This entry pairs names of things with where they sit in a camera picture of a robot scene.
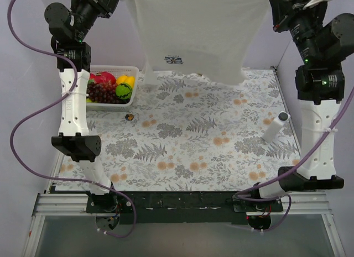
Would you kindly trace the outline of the pink dragon fruit toy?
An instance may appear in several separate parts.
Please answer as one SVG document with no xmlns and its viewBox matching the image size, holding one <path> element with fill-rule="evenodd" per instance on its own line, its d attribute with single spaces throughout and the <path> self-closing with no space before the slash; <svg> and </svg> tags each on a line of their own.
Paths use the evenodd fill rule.
<svg viewBox="0 0 354 257">
<path fill-rule="evenodd" d="M 116 83 L 116 78 L 111 73 L 104 71 L 90 74 L 88 82 L 93 82 L 95 84 L 110 83 L 111 85 L 114 85 Z"/>
</svg>

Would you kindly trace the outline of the aluminium frame rail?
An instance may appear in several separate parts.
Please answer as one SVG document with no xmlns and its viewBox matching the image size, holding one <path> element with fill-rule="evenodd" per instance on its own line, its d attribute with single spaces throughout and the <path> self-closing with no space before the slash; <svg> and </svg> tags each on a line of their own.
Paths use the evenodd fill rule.
<svg viewBox="0 0 354 257">
<path fill-rule="evenodd" d="M 324 192 L 293 192 L 290 214 L 331 214 Z M 86 212 L 88 196 L 83 193 L 39 194 L 34 215 L 78 216 Z"/>
</svg>

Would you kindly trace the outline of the green toy watermelon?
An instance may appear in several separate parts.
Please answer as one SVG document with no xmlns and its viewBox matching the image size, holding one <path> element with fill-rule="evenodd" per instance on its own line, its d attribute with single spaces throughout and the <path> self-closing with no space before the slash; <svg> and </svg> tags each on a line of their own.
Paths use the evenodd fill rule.
<svg viewBox="0 0 354 257">
<path fill-rule="evenodd" d="M 116 87 L 116 96 L 121 100 L 127 100 L 131 98 L 133 88 L 129 85 L 122 83 Z"/>
</svg>

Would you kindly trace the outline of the purple toy grapes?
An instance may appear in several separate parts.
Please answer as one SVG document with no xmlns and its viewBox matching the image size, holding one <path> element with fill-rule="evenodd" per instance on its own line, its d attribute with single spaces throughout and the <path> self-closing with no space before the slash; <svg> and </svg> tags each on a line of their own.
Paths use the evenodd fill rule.
<svg viewBox="0 0 354 257">
<path fill-rule="evenodd" d="M 95 84 L 91 82 L 87 86 L 87 98 L 95 101 L 96 103 L 121 104 L 121 100 L 116 96 L 116 87 L 116 84 Z"/>
</svg>

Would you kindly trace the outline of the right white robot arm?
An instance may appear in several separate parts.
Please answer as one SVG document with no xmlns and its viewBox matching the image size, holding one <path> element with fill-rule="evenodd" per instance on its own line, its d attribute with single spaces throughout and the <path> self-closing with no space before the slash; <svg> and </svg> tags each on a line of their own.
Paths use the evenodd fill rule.
<svg viewBox="0 0 354 257">
<path fill-rule="evenodd" d="M 263 211 L 296 191 L 335 190 L 344 186 L 334 166 L 335 127 L 351 102 L 345 97 L 341 63 L 353 53 L 353 14 L 324 24 L 330 0 L 270 0 L 273 29 L 289 32 L 303 61 L 295 72 L 302 116 L 301 157 L 281 167 L 276 178 L 235 193 L 235 205 Z"/>
</svg>

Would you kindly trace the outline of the white plastic basket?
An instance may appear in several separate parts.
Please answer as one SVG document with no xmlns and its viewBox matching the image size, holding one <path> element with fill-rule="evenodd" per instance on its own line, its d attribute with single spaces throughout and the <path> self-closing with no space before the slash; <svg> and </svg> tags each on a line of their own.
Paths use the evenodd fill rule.
<svg viewBox="0 0 354 257">
<path fill-rule="evenodd" d="M 137 90 L 139 70 L 134 66 L 92 65 L 86 108 L 90 111 L 127 111 Z"/>
</svg>

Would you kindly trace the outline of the floral table mat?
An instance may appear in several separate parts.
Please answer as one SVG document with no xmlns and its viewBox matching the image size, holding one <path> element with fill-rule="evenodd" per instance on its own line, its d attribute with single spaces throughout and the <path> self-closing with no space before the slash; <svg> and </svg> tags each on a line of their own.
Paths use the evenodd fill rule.
<svg viewBox="0 0 354 257">
<path fill-rule="evenodd" d="M 238 86 L 160 71 L 159 85 L 138 86 L 125 112 L 89 111 L 102 140 L 105 173 L 120 191 L 236 191 L 276 177 L 299 161 L 289 123 L 262 139 L 285 109 L 272 70 L 248 70 Z"/>
</svg>

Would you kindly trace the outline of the yellow-green toy lemon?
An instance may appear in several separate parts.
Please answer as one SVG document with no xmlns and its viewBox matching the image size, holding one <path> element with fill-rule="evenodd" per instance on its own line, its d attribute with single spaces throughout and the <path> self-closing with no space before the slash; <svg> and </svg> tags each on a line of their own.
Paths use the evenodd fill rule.
<svg viewBox="0 0 354 257">
<path fill-rule="evenodd" d="M 89 98 L 86 98 L 86 102 L 87 102 L 87 103 L 96 103 L 95 101 L 92 101 L 92 100 L 89 99 Z"/>
</svg>

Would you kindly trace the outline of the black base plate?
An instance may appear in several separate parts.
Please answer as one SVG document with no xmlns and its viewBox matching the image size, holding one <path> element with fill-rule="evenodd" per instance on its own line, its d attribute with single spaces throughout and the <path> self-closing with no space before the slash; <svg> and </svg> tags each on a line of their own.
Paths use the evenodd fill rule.
<svg viewBox="0 0 354 257">
<path fill-rule="evenodd" d="M 279 201 L 238 200 L 233 191 L 133 191 L 89 195 L 86 212 L 120 215 L 120 224 L 226 223 L 247 224 L 248 212 L 283 210 Z"/>
</svg>

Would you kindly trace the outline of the round painted brooch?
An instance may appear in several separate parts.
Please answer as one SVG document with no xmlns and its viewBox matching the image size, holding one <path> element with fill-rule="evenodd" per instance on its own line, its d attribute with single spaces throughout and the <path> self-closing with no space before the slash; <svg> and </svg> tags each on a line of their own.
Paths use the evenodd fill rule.
<svg viewBox="0 0 354 257">
<path fill-rule="evenodd" d="M 126 114 L 125 115 L 125 120 L 131 122 L 134 119 L 134 115 L 133 114 Z"/>
</svg>

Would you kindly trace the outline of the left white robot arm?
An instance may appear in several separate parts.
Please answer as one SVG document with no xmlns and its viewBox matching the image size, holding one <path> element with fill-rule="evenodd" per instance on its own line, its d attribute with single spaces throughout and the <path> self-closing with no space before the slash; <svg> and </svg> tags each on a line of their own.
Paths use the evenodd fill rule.
<svg viewBox="0 0 354 257">
<path fill-rule="evenodd" d="M 71 7 L 55 2 L 47 6 L 44 18 L 52 35 L 51 47 L 57 55 L 62 102 L 59 134 L 52 145 L 70 157 L 90 182 L 92 205 L 107 213 L 118 207 L 99 158 L 101 138 L 90 135 L 86 119 L 87 85 L 90 79 L 91 48 L 84 42 L 97 18 L 109 18 L 119 0 L 71 0 Z"/>
</svg>

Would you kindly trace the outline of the white cylindrical bottle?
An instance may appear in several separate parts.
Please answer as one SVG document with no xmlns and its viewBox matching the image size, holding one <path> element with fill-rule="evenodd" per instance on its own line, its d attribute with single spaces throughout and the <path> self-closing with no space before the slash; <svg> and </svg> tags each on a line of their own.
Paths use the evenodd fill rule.
<svg viewBox="0 0 354 257">
<path fill-rule="evenodd" d="M 284 127 L 286 122 L 290 119 L 291 115 L 287 112 L 280 112 L 270 123 L 267 130 L 263 133 L 262 139 L 267 142 L 271 143 L 280 130 Z"/>
</svg>

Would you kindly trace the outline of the white t-shirt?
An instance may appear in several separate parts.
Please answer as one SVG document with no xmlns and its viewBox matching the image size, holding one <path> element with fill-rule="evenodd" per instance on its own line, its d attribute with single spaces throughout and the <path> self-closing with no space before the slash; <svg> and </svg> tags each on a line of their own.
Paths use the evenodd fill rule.
<svg viewBox="0 0 354 257">
<path fill-rule="evenodd" d="M 246 51 L 270 0 L 124 0 L 145 54 L 145 70 L 202 74 L 239 85 Z"/>
</svg>

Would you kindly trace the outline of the yellow toy bell pepper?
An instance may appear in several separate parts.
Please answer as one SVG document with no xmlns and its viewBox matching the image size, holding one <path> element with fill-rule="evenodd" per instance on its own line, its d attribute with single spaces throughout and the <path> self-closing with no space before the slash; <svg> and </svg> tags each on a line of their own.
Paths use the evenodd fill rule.
<svg viewBox="0 0 354 257">
<path fill-rule="evenodd" d="M 136 78 L 134 76 L 128 76 L 128 75 L 121 75 L 117 78 L 116 84 L 120 85 L 122 83 L 125 83 L 129 85 L 131 88 L 134 87 Z"/>
</svg>

